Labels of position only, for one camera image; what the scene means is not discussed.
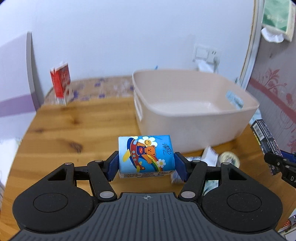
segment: white storage basket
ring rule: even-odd
[[[228,79],[190,70],[133,73],[142,135],[170,135],[174,151],[191,152],[239,136],[258,101]]]

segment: white wall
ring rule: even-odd
[[[49,70],[61,61],[69,63],[72,80],[156,65],[192,69],[195,43],[221,50],[219,73],[234,80],[244,64],[252,16],[248,0],[6,0],[0,5],[0,45],[32,31],[39,100],[52,87]]]

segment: wood grain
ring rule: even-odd
[[[12,204],[21,192],[65,162],[83,166],[95,159],[106,160],[118,149],[119,136],[136,135],[140,132],[132,98],[74,102],[67,107],[42,106],[11,168],[1,212],[0,239],[6,241],[19,230],[12,215]],[[271,176],[250,127],[247,126],[236,140],[214,149],[219,154],[234,152],[241,161],[241,170],[281,198],[284,211],[278,227],[282,226],[296,207],[296,191],[281,180],[281,174]],[[121,192],[169,191],[178,194],[182,189],[182,185],[172,185],[169,176],[120,179],[117,175],[111,185],[118,195]],[[88,181],[78,181],[78,186],[90,193]]]

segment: black toothpaste box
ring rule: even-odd
[[[276,155],[283,156],[278,145],[276,144],[275,139],[272,137],[270,130],[267,128],[265,122],[262,119],[256,120],[251,125],[251,129],[264,154],[266,154],[267,152],[273,152]],[[268,166],[272,175],[280,172],[278,167],[270,164],[268,164]]]

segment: crosshair symbol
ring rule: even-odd
[[[142,197],[142,198],[144,198],[144,199],[146,199],[146,200],[149,200],[149,199],[151,199],[151,198],[153,198],[153,197],[151,197],[150,195],[146,195],[146,196],[144,196],[144,197]]]

